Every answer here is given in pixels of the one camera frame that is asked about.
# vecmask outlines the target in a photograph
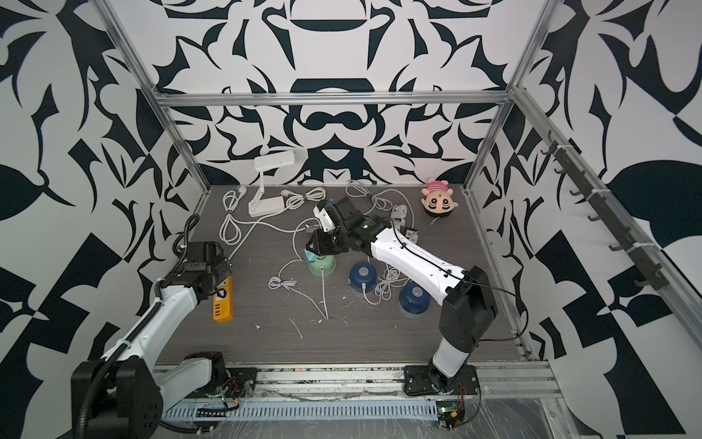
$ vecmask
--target lamp base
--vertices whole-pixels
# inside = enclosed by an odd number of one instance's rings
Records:
[[[285,201],[283,197],[271,197],[258,200],[258,203],[253,204],[253,200],[249,202],[249,215],[251,218],[276,214],[285,209]]]

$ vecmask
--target stuffed toy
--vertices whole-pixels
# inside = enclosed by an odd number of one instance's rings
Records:
[[[430,178],[426,188],[422,188],[422,205],[427,214],[434,218],[432,223],[438,218],[448,216],[458,203],[451,199],[453,189],[449,189],[449,182]]]

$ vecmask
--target gray wooden table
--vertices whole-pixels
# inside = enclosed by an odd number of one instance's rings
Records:
[[[204,207],[193,240],[218,240],[221,223],[225,217],[222,196],[231,189],[215,186]],[[310,188],[291,188],[303,193]],[[419,229],[419,245],[438,257],[464,268],[478,266],[488,270],[465,199],[456,196],[459,203],[447,218],[430,225],[431,218],[420,203],[420,188],[398,188],[412,203]],[[266,196],[281,188],[267,188]],[[239,204],[234,216],[250,221],[246,204],[255,188]],[[338,199],[343,188],[327,188],[327,197]],[[404,201],[392,192],[385,195],[396,204]],[[362,211],[370,208],[368,199],[354,199]],[[307,202],[295,211],[287,211],[266,220],[280,228],[292,229],[305,218],[312,216],[313,203]],[[243,225],[244,233],[248,225]],[[299,232],[296,247],[301,249],[309,235]],[[229,254],[232,247],[224,246]],[[278,275],[280,268],[295,258],[292,235],[257,225],[251,236],[234,255],[233,273],[234,319],[219,324],[212,318],[212,302],[200,303],[175,331],[159,357],[160,363],[180,362],[189,353],[203,350],[220,350],[227,362],[244,363],[309,363],[309,362],[424,362],[428,361],[439,345],[440,307],[435,303],[419,319],[410,320],[400,314],[397,300],[399,290],[392,299],[370,306],[359,300],[348,289],[351,267],[366,260],[361,253],[348,252],[337,256],[336,273],[326,282],[326,305],[329,320],[323,320],[310,301],[285,289],[269,289],[268,280]],[[385,264],[373,261],[382,274]],[[315,299],[322,300],[322,284],[314,279],[304,262],[289,265],[281,276],[298,281],[297,289]],[[293,326],[295,322],[302,334]],[[505,338],[511,336],[504,313],[498,316],[485,336]],[[474,351],[471,360],[518,360],[514,342],[485,342]]]

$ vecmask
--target cable tie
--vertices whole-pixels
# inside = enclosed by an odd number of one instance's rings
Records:
[[[127,349],[131,348],[131,341],[129,341],[127,339],[117,340],[117,346],[121,345],[122,343],[127,345]]]

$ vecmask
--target white desk lamp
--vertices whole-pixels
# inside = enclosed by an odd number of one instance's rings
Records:
[[[263,173],[270,169],[289,166],[291,164],[295,164],[295,154],[292,151],[261,155],[253,159],[253,168],[258,171],[258,182],[260,185],[253,199],[249,202],[249,215],[251,215],[251,218],[274,214],[285,209],[283,197],[261,199],[265,191],[263,188]]]

